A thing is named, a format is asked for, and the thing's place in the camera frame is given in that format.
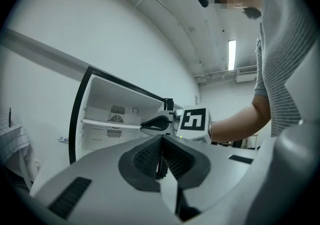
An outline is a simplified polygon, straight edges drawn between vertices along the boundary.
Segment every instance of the forearm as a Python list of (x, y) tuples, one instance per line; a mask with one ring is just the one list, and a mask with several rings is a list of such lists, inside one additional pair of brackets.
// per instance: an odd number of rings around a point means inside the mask
[(250, 137), (262, 129), (270, 120), (251, 104), (235, 115), (212, 124), (213, 142), (233, 142)]

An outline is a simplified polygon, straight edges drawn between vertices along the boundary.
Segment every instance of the white ceiling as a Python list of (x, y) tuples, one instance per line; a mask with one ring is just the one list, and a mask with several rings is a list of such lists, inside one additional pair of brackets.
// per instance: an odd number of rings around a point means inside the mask
[[(139, 0), (127, 1), (135, 6)], [(237, 40), (235, 68), (256, 64), (259, 22), (240, 9), (203, 8), (198, 0), (158, 1), (143, 0), (136, 8), (162, 31), (194, 76), (228, 68), (228, 40)]]

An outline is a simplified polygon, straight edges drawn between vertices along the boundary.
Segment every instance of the wall socket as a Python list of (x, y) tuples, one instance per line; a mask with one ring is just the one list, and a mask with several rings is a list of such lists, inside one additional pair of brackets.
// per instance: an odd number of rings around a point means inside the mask
[(33, 161), (34, 161), (36, 169), (39, 171), (41, 169), (40, 161), (38, 159), (34, 159)]

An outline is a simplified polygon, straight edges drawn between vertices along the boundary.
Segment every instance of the gray striped shirt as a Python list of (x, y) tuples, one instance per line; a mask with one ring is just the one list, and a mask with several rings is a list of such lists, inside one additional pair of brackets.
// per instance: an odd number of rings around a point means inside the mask
[(264, 0), (256, 43), (256, 95), (266, 96), (271, 109), (271, 136), (297, 124), (298, 109), (285, 88), (317, 38), (317, 23), (303, 0)]

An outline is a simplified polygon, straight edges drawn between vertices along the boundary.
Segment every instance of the white shelf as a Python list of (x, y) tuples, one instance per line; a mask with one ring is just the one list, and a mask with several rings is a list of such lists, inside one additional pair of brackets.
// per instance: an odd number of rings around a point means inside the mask
[(123, 123), (113, 123), (113, 122), (100, 122), (94, 121), (90, 119), (83, 119), (82, 123), (90, 124), (95, 126), (102, 126), (102, 127), (118, 127), (118, 128), (127, 128), (127, 129), (140, 129), (140, 125), (130, 125), (130, 124), (123, 124)]

